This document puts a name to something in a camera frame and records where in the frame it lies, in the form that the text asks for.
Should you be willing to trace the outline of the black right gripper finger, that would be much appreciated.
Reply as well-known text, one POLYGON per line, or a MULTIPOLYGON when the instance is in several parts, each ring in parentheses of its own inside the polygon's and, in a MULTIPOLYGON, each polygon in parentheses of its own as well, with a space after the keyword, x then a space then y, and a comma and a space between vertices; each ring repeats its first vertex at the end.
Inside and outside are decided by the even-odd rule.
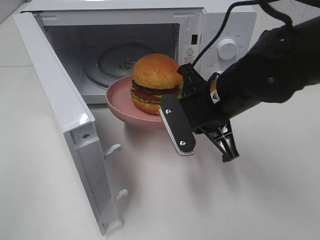
POLYGON ((238 153, 230 120, 217 127, 212 123, 202 127, 205 136, 222 153, 222 162, 227 163, 240 155, 238 153))
POLYGON ((158 109, 176 152, 180 156, 193 155, 196 140, 179 100, 172 94, 165 94, 158 109))

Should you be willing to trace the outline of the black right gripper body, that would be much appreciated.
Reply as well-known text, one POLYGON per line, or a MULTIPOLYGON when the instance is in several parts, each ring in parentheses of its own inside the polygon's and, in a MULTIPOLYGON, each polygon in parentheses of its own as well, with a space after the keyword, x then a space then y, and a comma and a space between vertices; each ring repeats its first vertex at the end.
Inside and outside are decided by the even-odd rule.
POLYGON ((211 97, 211 85, 218 81, 219 73, 213 73, 206 81, 190 63, 181 65, 177 72, 183 78, 179 102, 195 134, 213 132, 230 123, 211 97))

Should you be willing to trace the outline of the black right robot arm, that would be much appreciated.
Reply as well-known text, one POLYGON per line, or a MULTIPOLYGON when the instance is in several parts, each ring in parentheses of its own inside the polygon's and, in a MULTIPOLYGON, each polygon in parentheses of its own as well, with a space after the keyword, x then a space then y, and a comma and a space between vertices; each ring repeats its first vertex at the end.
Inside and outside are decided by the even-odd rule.
POLYGON ((182 97, 165 94, 159 113, 176 152, 190 156, 195 135, 205 135, 222 154, 238 157, 230 120, 260 103, 284 103, 320 82, 320 19, 266 30, 248 53, 204 80, 191 64, 178 69, 182 97))

